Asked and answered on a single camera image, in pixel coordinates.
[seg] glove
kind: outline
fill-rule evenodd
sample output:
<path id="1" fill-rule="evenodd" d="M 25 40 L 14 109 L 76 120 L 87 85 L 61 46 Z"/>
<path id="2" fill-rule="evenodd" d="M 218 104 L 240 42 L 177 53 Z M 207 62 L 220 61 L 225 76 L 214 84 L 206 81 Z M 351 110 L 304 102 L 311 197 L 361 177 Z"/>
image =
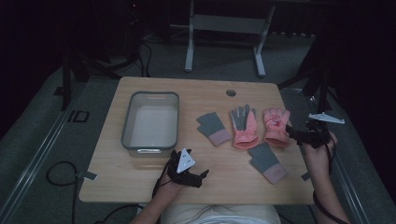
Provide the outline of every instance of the glove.
<path id="1" fill-rule="evenodd" d="M 249 109 L 249 105 L 244 107 L 238 106 L 231 111 L 231 120 L 233 121 L 233 132 L 235 137 L 233 145 L 240 149 L 249 149 L 259 144 L 259 137 L 256 135 L 257 122 L 256 110 Z"/>
<path id="2" fill-rule="evenodd" d="M 287 175 L 286 170 L 267 144 L 259 144 L 250 149 L 248 154 L 252 157 L 250 164 L 264 175 L 271 184 L 275 184 Z"/>
<path id="3" fill-rule="evenodd" d="M 197 121 L 201 124 L 201 126 L 197 128 L 198 131 L 207 137 L 213 146 L 217 147 L 231 140 L 231 135 L 225 130 L 216 112 L 202 115 Z"/>
<path id="4" fill-rule="evenodd" d="M 265 124 L 264 141 L 274 147 L 287 147 L 289 136 L 286 133 L 290 112 L 281 108 L 269 108 L 262 111 Z"/>

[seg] wooden table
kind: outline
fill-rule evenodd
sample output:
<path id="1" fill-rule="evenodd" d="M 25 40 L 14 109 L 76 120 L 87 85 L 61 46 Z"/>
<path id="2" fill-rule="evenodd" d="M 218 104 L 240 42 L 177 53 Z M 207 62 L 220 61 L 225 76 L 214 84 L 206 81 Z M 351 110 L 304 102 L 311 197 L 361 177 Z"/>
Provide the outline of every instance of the wooden table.
<path id="1" fill-rule="evenodd" d="M 227 90 L 236 91 L 234 97 Z M 172 78 L 124 77 L 113 102 L 92 156 L 89 171 L 98 175 L 95 181 L 84 180 L 79 198 L 87 203 L 147 203 L 166 158 L 134 158 L 120 138 L 131 95 L 135 91 L 175 91 L 180 97 L 179 134 L 176 150 L 191 148 L 196 164 L 193 174 L 209 169 L 203 185 L 185 187 L 175 203 L 267 203 L 312 204 L 311 181 L 303 181 L 306 167 L 300 149 L 291 140 L 289 147 L 273 147 L 287 170 L 287 177 L 270 184 L 253 166 L 245 150 L 233 147 L 233 141 L 213 147 L 197 131 L 196 119 L 217 112 L 226 130 L 233 133 L 229 112 L 249 104 L 257 110 L 258 136 L 262 141 L 262 111 L 284 107 L 274 84 L 210 81 Z"/>

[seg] person's right hand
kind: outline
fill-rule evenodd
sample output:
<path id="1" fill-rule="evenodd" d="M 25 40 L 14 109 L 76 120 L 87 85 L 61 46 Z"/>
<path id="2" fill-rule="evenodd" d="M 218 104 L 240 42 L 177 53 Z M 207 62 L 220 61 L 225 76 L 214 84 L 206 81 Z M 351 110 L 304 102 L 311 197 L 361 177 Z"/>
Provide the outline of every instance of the person's right hand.
<path id="1" fill-rule="evenodd" d="M 331 154 L 333 154 L 334 145 L 337 144 L 337 137 L 330 133 L 332 139 L 327 144 Z M 329 158 L 327 148 L 323 145 L 318 148 L 312 148 L 311 145 L 303 144 L 305 149 L 305 162 L 309 174 L 312 178 L 321 179 L 329 177 Z"/>

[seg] plastic container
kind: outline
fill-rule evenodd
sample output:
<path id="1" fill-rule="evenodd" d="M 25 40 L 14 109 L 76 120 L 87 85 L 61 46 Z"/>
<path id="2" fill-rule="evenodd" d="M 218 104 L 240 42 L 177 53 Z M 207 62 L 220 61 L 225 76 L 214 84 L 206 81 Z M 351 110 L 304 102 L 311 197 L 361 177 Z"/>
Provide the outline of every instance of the plastic container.
<path id="1" fill-rule="evenodd" d="M 179 98 L 171 91 L 137 91 L 121 137 L 132 157 L 170 157 L 177 144 Z"/>

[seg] pink cuff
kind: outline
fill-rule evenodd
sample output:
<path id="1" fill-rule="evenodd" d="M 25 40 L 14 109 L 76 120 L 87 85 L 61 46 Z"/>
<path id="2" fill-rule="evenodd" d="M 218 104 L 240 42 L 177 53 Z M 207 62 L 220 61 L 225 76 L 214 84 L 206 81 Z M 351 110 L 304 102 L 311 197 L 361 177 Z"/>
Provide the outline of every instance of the pink cuff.
<path id="1" fill-rule="evenodd" d="M 277 163 L 277 164 L 271 166 L 270 168 L 268 168 L 262 174 L 265 176 L 265 178 L 268 179 L 268 181 L 271 184 L 275 184 L 277 181 L 279 181 L 280 179 L 285 177 L 287 173 L 286 173 L 285 169 L 283 168 L 283 166 L 280 163 Z"/>
<path id="2" fill-rule="evenodd" d="M 285 133 L 279 131 L 267 131 L 264 141 L 273 147 L 288 147 L 289 138 Z"/>
<path id="3" fill-rule="evenodd" d="M 254 132 L 235 131 L 233 145 L 240 149 L 250 149 L 259 144 L 259 137 Z"/>
<path id="4" fill-rule="evenodd" d="M 215 147 L 232 139 L 231 135 L 225 129 L 213 133 L 208 138 Z"/>

